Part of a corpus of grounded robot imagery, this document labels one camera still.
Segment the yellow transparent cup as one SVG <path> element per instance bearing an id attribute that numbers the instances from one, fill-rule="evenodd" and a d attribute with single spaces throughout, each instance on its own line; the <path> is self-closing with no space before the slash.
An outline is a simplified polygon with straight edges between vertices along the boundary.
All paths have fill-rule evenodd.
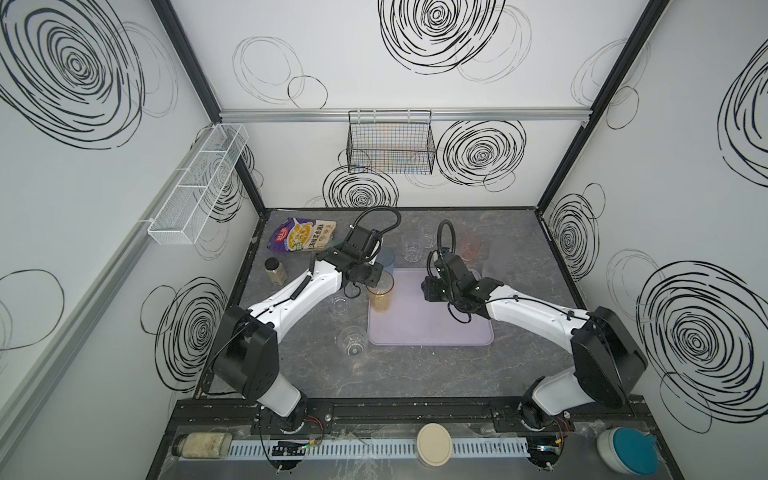
<path id="1" fill-rule="evenodd" d="M 367 286 L 370 307 L 373 311 L 384 313 L 389 310 L 394 295 L 395 280 L 388 271 L 383 271 L 375 286 Z"/>

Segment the clear faceted glass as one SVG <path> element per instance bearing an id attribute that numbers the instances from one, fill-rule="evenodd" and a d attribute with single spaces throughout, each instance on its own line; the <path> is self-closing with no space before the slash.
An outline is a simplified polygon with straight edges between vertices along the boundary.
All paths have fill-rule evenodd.
<path id="1" fill-rule="evenodd" d="M 417 264 L 423 256 L 421 239 L 416 237 L 403 238 L 403 258 L 409 264 Z"/>

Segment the blue frosted cup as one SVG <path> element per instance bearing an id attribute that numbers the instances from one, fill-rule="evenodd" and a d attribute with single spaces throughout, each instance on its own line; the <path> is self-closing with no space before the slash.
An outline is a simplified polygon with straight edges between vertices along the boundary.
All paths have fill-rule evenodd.
<path id="1" fill-rule="evenodd" d="M 394 274 L 396 255 L 389 247 L 382 247 L 377 254 L 376 262 L 382 265 L 384 271 Z"/>

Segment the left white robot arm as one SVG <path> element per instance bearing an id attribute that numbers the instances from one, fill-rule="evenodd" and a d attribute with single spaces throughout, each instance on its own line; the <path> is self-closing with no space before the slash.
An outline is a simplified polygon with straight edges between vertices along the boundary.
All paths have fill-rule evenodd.
<path id="1" fill-rule="evenodd" d="M 279 344 L 325 298 L 349 284 L 377 286 L 384 271 L 376 261 L 383 237 L 400 223 L 394 207 L 369 208 L 341 242 L 314 254 L 307 270 L 277 293 L 248 308 L 228 308 L 205 371 L 222 379 L 247 404 L 271 411 L 281 429 L 300 430 L 307 417 L 307 397 L 280 372 Z"/>

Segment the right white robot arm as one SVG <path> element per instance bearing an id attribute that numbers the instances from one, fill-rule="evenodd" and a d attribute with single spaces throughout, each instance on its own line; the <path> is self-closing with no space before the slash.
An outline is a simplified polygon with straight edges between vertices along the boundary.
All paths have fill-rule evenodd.
<path id="1" fill-rule="evenodd" d="M 613 310 L 571 309 L 493 278 L 475 278 L 457 254 L 457 235 L 448 220 L 438 224 L 426 270 L 425 300 L 445 302 L 454 320 L 482 317 L 511 324 L 572 356 L 571 367 L 537 379 L 520 398 L 517 411 L 526 428 L 542 431 L 565 411 L 590 403 L 612 409 L 630 404 L 629 394 L 648 360 Z"/>

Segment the lilac plastic tray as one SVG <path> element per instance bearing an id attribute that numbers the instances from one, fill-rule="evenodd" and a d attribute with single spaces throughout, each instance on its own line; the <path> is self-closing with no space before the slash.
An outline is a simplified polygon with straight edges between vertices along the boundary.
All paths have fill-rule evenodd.
<path id="1" fill-rule="evenodd" d="M 394 269 L 392 304 L 386 312 L 368 310 L 368 340 L 376 346 L 481 347 L 494 340 L 491 322 L 473 316 L 456 321 L 446 302 L 427 302 L 421 290 L 426 272 Z"/>

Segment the clear glass left middle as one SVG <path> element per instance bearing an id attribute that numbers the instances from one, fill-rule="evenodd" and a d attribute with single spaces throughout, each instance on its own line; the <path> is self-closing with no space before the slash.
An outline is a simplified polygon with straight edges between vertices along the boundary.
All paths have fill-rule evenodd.
<path id="1" fill-rule="evenodd" d="M 349 315 L 351 300 L 344 295 L 333 295 L 329 303 L 329 312 L 335 318 L 344 318 Z"/>

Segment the pink transparent cup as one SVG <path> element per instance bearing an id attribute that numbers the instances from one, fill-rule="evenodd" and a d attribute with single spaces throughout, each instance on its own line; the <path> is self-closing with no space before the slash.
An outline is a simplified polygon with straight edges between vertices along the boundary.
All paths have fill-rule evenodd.
<path id="1" fill-rule="evenodd" d="M 458 240 L 457 254 L 465 261 L 475 261 L 483 247 L 483 240 L 472 233 L 462 235 Z"/>

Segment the clear glass near front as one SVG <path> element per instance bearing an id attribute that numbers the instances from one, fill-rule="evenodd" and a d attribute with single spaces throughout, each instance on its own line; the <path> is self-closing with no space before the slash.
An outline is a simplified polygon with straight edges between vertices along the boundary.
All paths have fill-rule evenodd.
<path id="1" fill-rule="evenodd" d="M 368 346 L 367 332 L 360 326 L 349 326 L 338 334 L 336 342 L 344 355 L 362 355 Z"/>

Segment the purple yellow food packet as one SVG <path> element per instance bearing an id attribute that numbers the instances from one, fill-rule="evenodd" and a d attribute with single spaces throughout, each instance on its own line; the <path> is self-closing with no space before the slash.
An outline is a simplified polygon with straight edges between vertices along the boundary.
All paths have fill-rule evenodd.
<path id="1" fill-rule="evenodd" d="M 337 223 L 289 217 L 270 236 L 267 248 L 276 253 L 320 251 L 333 239 Z"/>

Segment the small dark-capped spice jar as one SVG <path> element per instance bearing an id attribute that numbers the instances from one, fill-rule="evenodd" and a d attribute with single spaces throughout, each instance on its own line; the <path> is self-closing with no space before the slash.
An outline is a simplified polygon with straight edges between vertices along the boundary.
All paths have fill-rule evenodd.
<path id="1" fill-rule="evenodd" d="M 282 287 L 287 283 L 287 271 L 277 258 L 267 258 L 264 261 L 264 268 L 274 285 Z"/>

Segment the beige round lid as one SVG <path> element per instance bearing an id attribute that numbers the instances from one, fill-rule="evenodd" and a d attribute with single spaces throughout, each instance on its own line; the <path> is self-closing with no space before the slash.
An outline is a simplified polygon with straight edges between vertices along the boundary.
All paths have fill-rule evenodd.
<path id="1" fill-rule="evenodd" d="M 418 459 L 422 464 L 429 467 L 441 467 L 452 456 L 452 437 L 444 426 L 437 423 L 426 424 L 417 434 L 416 450 Z"/>

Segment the beige jar lying down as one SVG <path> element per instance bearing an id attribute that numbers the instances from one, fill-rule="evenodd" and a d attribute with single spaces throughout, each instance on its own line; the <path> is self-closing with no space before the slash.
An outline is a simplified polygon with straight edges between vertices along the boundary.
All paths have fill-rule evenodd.
<path id="1" fill-rule="evenodd" d="M 233 441 L 229 432 L 193 432 L 180 435 L 171 453 L 185 459 L 223 459 L 228 456 Z"/>

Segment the teal lidded white container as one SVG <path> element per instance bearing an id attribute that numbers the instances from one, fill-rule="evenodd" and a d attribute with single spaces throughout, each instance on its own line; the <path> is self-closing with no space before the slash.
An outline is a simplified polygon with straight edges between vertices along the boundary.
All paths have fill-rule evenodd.
<path id="1" fill-rule="evenodd" d="M 596 440 L 598 455 L 614 472 L 652 475 L 659 466 L 656 439 L 629 427 L 602 432 Z"/>

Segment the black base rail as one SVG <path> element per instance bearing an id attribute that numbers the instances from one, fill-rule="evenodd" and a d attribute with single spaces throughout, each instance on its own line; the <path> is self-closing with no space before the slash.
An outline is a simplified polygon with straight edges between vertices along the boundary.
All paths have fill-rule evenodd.
<path id="1" fill-rule="evenodd" d="M 431 398 L 310 398 L 309 417 L 321 421 L 330 433 L 357 425 L 426 424 L 430 422 L 489 422 L 502 433 L 523 432 L 518 397 L 431 397 Z M 241 400 L 203 398 L 176 403 L 168 426 L 251 427 L 264 421 L 264 430 L 277 429 L 276 418 L 267 409 Z"/>

